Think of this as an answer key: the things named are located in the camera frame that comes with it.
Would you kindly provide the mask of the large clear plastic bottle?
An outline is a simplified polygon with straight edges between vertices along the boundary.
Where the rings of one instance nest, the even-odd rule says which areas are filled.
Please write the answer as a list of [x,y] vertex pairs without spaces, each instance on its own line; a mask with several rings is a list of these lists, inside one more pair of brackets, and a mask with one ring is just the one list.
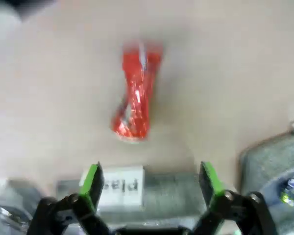
[[8,210],[0,207],[0,219],[5,221],[19,222],[20,218]]

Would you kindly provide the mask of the white Plastic label sign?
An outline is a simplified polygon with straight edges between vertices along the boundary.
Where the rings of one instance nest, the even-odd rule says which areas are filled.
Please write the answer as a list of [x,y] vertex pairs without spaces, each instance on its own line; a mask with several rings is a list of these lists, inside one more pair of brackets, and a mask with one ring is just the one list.
[[81,176],[78,195],[93,211],[139,210],[143,206],[144,182],[141,165],[101,169],[93,164]]

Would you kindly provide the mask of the crushed red soda can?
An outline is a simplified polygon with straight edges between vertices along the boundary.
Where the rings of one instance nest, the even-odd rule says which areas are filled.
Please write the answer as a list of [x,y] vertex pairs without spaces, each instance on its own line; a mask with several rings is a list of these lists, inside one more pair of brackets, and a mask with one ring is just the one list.
[[162,56],[163,48],[157,43],[138,42],[123,50],[125,94],[111,121],[111,130],[121,140],[142,141],[149,133],[149,104]]

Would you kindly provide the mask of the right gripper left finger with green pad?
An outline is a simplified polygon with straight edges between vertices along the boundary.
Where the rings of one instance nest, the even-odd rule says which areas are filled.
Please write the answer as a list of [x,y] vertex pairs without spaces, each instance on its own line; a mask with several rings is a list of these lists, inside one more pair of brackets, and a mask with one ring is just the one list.
[[31,221],[31,235],[64,235],[71,224],[80,225],[85,235],[112,235],[96,216],[103,185],[100,163],[92,164],[78,193],[61,200],[42,198]]

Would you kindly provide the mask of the grey fabric basket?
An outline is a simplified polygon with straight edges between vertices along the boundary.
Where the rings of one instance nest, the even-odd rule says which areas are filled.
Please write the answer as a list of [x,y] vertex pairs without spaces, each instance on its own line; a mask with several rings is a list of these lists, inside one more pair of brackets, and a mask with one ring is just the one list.
[[121,227],[186,227],[192,229],[206,206],[191,172],[151,174],[145,172],[143,206],[139,210],[97,210],[112,230]]
[[294,134],[274,137],[241,155],[241,193],[260,192],[279,235],[294,235],[294,207],[281,200],[286,182],[294,177]]
[[42,197],[44,195],[29,181],[0,179],[0,207],[20,218],[19,222],[0,219],[0,235],[26,235]]

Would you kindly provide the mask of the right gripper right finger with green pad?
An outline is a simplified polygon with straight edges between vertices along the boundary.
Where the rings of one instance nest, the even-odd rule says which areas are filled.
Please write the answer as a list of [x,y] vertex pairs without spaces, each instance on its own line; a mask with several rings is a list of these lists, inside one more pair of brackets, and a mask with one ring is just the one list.
[[207,210],[193,228],[193,235],[216,235],[224,221],[236,223],[241,235],[278,235],[263,195],[241,195],[225,189],[210,162],[202,161],[198,181]]

